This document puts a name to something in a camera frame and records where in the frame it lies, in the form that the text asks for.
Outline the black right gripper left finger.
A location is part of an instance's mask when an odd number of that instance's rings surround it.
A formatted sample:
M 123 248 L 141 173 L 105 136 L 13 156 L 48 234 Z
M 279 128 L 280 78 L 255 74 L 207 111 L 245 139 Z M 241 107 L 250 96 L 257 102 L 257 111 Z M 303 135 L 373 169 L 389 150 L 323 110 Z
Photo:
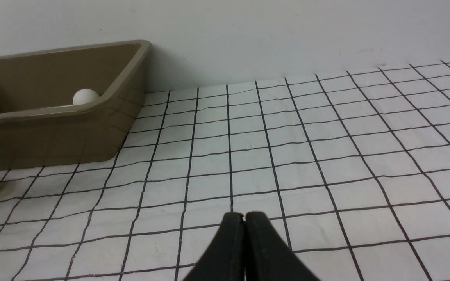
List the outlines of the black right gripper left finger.
M 186 281 L 243 281 L 245 226 L 243 215 L 227 212 L 204 254 L 185 277 Z

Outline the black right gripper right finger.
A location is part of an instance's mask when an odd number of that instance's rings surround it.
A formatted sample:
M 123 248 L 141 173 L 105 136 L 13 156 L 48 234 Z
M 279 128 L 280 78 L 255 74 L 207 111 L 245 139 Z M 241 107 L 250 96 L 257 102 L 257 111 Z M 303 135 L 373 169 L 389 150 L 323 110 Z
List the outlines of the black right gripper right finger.
M 247 281 L 318 281 L 277 233 L 263 212 L 245 217 Z

